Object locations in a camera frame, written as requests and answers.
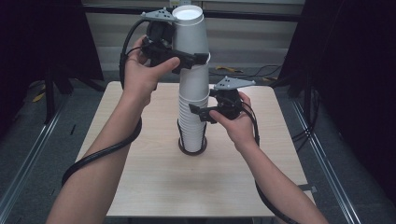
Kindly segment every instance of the forearm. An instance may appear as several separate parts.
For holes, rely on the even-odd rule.
[[[85,156],[131,135],[143,108],[139,99],[122,96]],[[129,146],[122,148],[70,176],[52,207],[48,223],[101,223],[113,201],[128,150]]]
[[[311,200],[289,180],[256,144],[239,147],[266,198],[299,223],[327,223]]]

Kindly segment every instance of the finger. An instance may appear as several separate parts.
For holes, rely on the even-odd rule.
[[[227,119],[226,117],[224,117],[222,114],[220,114],[218,111],[216,110],[210,110],[209,111],[209,115],[210,117],[212,117],[212,119],[214,119],[215,121],[217,121],[219,124],[221,124],[225,129],[227,129],[227,127],[229,126],[229,122],[230,120]]]
[[[239,96],[241,97],[242,101],[243,101],[245,104],[251,106],[250,98],[249,98],[246,94],[244,94],[242,91],[240,91],[240,92],[239,92]]]
[[[139,48],[139,47],[141,47],[141,46],[143,45],[143,39],[144,39],[145,37],[146,37],[145,35],[142,35],[142,36],[140,36],[140,38],[138,38],[138,39],[134,42],[134,45],[132,46],[132,49],[135,49],[135,50],[133,50],[133,51],[129,54],[129,57],[132,58],[132,59],[134,59],[134,60],[137,61],[137,62],[140,62],[140,61],[141,61],[141,60],[139,59],[139,58],[140,58],[140,52],[141,52],[141,50],[140,50],[140,49],[136,49],[136,48]]]
[[[149,59],[146,57],[146,55],[144,55],[143,53],[140,53],[139,55],[139,63],[141,64],[145,64]]]
[[[174,57],[171,59],[168,59],[167,61],[158,64],[155,67],[151,68],[151,71],[158,77],[162,76],[165,73],[168,73],[178,67],[180,64],[180,59],[178,57]]]

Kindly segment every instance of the black curtain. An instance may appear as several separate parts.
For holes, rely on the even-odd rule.
[[[23,104],[28,86],[51,68],[68,77],[103,79],[80,1],[0,1],[0,136]]]
[[[289,95],[296,97],[307,85],[328,45],[328,39],[344,0],[306,0],[279,74],[280,85],[290,85]]]
[[[396,2],[348,0],[314,86],[359,161],[396,204]]]

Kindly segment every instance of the aluminum rail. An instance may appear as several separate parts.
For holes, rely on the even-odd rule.
[[[53,118],[49,121],[49,123],[44,125],[40,135],[35,140],[35,144],[32,146],[20,170],[17,172],[10,186],[8,186],[7,191],[3,195],[0,201],[0,224],[6,223],[9,213],[11,212],[12,207],[17,201],[24,187],[24,184],[26,183],[27,177],[32,172],[35,162],[43,151],[44,146],[50,138],[50,135],[55,128],[62,111],[64,110],[67,99],[68,96],[63,96],[58,110],[54,114]]]
[[[307,130],[308,125],[305,122],[305,116],[303,108],[301,107],[300,103],[293,101],[294,109],[297,113],[298,119],[301,122],[301,125],[305,130]],[[340,180],[338,179],[337,174],[335,173],[334,169],[332,168],[332,164],[330,163],[327,155],[320,144],[317,136],[314,133],[306,133],[309,137],[309,142],[311,143],[312,148],[314,149],[315,155],[317,156],[318,162],[320,167],[325,174],[330,187],[332,188],[332,192],[340,205],[342,212],[346,217],[346,221],[350,224],[361,224],[361,220],[359,219],[358,213],[356,212],[355,207],[353,206],[352,202],[349,200],[347,196],[347,192],[345,191],[344,187],[341,185]]]

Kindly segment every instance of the cup base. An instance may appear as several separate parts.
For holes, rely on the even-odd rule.
[[[190,152],[190,151],[186,150],[186,148],[184,148],[182,146],[181,138],[178,138],[178,148],[180,148],[180,150],[184,154],[189,155],[189,156],[197,156],[197,155],[203,153],[205,151],[206,147],[207,147],[207,140],[206,140],[206,137],[204,137],[204,141],[202,143],[201,149],[199,149],[198,151]]]

